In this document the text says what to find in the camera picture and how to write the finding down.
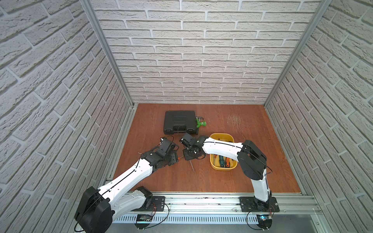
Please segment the green black screwdriver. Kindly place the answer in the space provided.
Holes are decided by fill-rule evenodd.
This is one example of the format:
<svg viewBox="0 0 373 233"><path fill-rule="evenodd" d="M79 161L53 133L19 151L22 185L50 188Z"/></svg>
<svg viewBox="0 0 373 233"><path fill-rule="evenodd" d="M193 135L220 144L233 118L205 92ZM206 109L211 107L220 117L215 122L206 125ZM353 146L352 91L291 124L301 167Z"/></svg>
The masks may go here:
<svg viewBox="0 0 373 233"><path fill-rule="evenodd" d="M219 165L221 168L225 168L225 159L223 156L219 156Z"/></svg>

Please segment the orange black long screwdriver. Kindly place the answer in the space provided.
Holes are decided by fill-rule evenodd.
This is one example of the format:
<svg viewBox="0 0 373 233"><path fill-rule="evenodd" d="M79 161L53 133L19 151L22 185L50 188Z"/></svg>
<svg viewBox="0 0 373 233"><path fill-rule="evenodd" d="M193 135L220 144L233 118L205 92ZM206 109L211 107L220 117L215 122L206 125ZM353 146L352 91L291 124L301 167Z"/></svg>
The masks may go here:
<svg viewBox="0 0 373 233"><path fill-rule="evenodd" d="M229 158L225 159L225 167L230 168L230 159Z"/></svg>

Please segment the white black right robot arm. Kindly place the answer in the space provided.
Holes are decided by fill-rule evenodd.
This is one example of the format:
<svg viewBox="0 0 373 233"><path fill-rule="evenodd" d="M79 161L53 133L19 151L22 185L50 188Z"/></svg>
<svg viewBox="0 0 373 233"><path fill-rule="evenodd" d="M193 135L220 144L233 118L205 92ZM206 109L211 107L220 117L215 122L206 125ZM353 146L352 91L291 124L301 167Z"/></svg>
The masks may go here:
<svg viewBox="0 0 373 233"><path fill-rule="evenodd" d="M188 160L214 154L237 161L244 175L251 179L256 204L268 207L272 193L267 181L267 157L252 141L233 143L206 136L194 138L186 133L180 142L185 147L183 153Z"/></svg>

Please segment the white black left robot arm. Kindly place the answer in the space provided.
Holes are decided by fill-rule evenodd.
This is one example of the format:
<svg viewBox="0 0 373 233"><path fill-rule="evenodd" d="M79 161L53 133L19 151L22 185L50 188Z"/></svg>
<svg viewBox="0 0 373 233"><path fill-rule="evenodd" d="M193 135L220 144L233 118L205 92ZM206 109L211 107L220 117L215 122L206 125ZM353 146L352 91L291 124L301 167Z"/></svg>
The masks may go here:
<svg viewBox="0 0 373 233"><path fill-rule="evenodd" d="M131 194L128 191L158 169L177 163L178 148L173 141L163 137L122 175L99 188L89 187L83 193L74 216L80 231L104 233L114 220L130 211L156 211L153 194L148 189L141 186Z"/></svg>

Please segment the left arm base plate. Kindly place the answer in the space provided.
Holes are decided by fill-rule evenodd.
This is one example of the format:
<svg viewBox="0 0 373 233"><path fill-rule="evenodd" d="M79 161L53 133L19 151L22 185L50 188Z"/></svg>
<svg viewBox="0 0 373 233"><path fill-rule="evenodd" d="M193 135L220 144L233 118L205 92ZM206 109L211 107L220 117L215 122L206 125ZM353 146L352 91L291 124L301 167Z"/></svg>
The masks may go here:
<svg viewBox="0 0 373 233"><path fill-rule="evenodd" d="M163 212L165 207L165 196L153 196L151 200L147 199L145 203L135 212Z"/></svg>

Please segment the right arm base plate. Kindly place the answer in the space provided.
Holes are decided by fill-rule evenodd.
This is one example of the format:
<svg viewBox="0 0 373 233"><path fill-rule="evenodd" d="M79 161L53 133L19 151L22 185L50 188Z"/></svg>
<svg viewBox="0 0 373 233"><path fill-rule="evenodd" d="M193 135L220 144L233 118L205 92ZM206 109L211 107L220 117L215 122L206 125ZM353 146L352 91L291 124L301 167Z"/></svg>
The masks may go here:
<svg viewBox="0 0 373 233"><path fill-rule="evenodd" d="M242 212L280 212L277 199L270 196L266 202L255 197L239 197Z"/></svg>

